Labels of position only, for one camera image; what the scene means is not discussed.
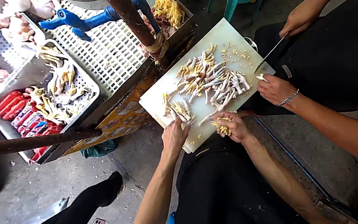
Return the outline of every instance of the green cloth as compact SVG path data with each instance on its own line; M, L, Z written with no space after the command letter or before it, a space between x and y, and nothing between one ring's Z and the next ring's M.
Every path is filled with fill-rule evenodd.
M81 154L85 157L101 157L109 154L117 148L116 140L108 140L100 144L81 150Z

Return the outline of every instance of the person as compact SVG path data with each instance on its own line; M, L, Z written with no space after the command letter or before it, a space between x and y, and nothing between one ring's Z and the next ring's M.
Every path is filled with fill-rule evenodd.
M110 205L124 189L122 175L115 171L107 180L83 190L70 206L42 224L87 224L99 207Z
M275 76L296 86L309 99L337 112L358 110L358 0L346 0L319 17L329 0L305 0L286 22L255 32L258 53ZM282 68L286 65L288 74ZM246 107L257 115L293 114L254 94Z
M176 181L179 193L175 223L331 223L317 212L295 177L269 155L239 115L214 116L231 135L209 137L183 156ZM135 224L165 223L173 173L189 127L172 121L162 134L160 162L147 186Z
M271 74L263 77L267 82L260 80L257 90L272 105L280 104L297 91L289 82ZM299 115L336 145L358 157L358 120L324 107L302 93L296 94L282 107Z

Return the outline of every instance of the wooden pole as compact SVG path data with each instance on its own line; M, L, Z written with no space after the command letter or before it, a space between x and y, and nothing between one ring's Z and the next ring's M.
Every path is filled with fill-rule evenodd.
M68 133L43 135L38 137L17 138L0 141L0 155L32 150L39 147L61 144L68 141L77 141L86 138L97 137L103 134L102 130L84 130Z
M147 47L150 47L154 44L154 37L148 30L146 24L131 0L107 0L117 14L122 18L122 20L128 25L128 27L133 31L141 43ZM160 51L156 53L150 53L154 58L158 58ZM158 59L162 69L169 67L167 58L164 56Z

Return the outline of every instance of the chair leg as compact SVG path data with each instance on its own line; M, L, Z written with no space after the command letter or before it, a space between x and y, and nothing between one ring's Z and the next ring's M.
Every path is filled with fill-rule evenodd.
M211 8L212 8L212 2L214 0L209 0L209 3L208 3L208 9L206 10L206 12L211 12Z
M225 10L225 19L230 22L231 17L233 16L234 10L236 9L238 0L227 0L226 10Z
M262 0L258 0L258 2L256 3L256 9L254 11L254 14L252 15L252 22L255 21L256 16L258 15L259 8L261 7L261 3L262 3Z

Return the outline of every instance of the green plastic chair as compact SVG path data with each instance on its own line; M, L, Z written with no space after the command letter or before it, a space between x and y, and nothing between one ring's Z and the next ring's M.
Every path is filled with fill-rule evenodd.
M212 2L214 0L209 0L207 12L211 12ZM234 10L236 9L237 4L252 2L253 0L227 0L226 10L225 10L225 19L230 22L231 17L233 16ZM259 8L261 7L262 0L256 0L257 6L255 12L252 16L252 22L255 20L256 15L258 14Z

